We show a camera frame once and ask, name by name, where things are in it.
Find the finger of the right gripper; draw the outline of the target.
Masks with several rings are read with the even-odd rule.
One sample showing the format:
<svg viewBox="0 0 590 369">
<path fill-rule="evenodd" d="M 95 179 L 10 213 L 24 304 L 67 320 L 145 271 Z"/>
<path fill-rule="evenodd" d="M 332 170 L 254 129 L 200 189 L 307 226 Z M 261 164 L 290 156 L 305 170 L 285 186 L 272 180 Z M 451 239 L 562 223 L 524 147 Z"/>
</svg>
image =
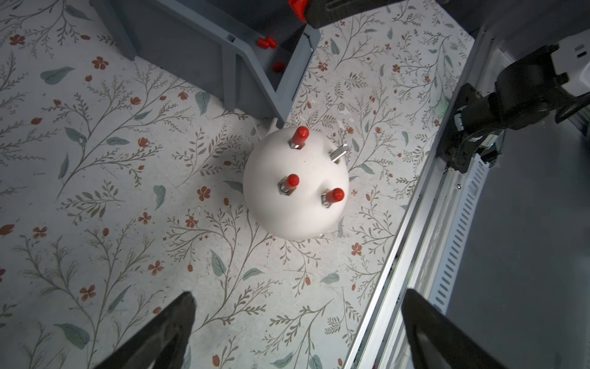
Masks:
<svg viewBox="0 0 590 369">
<path fill-rule="evenodd" d="M 307 1 L 304 21 L 319 29 L 342 19 L 401 2 L 401 0 L 336 0 Z"/>
</svg>

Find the grey plastic parts bin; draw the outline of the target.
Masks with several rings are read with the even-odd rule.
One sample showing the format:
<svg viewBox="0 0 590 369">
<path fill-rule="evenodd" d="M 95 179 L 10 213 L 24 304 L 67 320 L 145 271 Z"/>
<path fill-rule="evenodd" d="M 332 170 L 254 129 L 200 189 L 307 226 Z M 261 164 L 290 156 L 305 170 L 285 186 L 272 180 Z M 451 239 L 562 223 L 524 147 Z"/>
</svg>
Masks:
<svg viewBox="0 0 590 369">
<path fill-rule="evenodd" d="M 282 129 L 321 38 L 286 1 L 93 1 L 137 57 Z"/>
</svg>

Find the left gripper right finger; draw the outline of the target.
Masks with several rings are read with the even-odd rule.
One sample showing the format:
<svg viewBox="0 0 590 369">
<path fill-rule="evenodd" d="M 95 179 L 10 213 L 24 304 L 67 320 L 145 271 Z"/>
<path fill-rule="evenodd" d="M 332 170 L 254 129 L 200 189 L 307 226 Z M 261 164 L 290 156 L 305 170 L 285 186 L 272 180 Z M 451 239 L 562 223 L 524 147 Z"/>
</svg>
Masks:
<svg viewBox="0 0 590 369">
<path fill-rule="evenodd" d="M 413 289 L 405 293 L 402 315 L 413 367 L 504 367 Z"/>
</svg>

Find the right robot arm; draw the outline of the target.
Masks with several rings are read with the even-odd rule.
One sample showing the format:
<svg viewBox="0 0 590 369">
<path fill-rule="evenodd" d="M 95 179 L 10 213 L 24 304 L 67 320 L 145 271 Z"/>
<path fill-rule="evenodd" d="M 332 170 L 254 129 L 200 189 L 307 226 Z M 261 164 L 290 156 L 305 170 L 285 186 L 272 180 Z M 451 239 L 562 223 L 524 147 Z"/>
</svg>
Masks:
<svg viewBox="0 0 590 369">
<path fill-rule="evenodd" d="M 589 103 L 587 1 L 452 1 L 466 25 L 479 20 L 518 59 L 500 72 L 495 92 L 461 113 L 465 131 L 518 130 L 555 112 L 555 121 Z"/>
</svg>

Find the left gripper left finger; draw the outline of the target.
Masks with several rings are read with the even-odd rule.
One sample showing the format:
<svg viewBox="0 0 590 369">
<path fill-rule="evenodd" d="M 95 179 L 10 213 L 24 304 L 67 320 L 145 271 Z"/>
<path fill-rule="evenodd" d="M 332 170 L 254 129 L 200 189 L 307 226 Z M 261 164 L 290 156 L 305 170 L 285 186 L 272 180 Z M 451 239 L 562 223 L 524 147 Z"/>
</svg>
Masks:
<svg viewBox="0 0 590 369">
<path fill-rule="evenodd" d="M 196 301 L 184 292 L 97 367 L 180 368 L 184 363 Z"/>
</svg>

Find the red screw sleeve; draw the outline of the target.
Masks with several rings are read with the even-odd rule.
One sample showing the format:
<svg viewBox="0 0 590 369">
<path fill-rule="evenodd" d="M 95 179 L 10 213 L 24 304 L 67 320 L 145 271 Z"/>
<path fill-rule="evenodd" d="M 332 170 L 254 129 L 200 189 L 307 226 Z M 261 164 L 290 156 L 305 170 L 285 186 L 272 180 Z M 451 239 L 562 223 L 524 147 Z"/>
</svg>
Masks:
<svg viewBox="0 0 590 369">
<path fill-rule="evenodd" d="M 299 176 L 296 174 L 288 175 L 283 182 L 283 187 L 286 192 L 294 190 L 300 184 Z"/>
<path fill-rule="evenodd" d="M 289 6 L 295 13 L 296 17 L 299 18 L 302 22 L 306 22 L 306 8 L 307 8 L 308 0 L 289 0 Z"/>
<path fill-rule="evenodd" d="M 328 205 L 332 205 L 332 204 L 343 201 L 345 196 L 346 196 L 346 193 L 342 188 L 334 188 L 332 190 L 329 190 L 324 195 L 324 202 Z"/>
</svg>

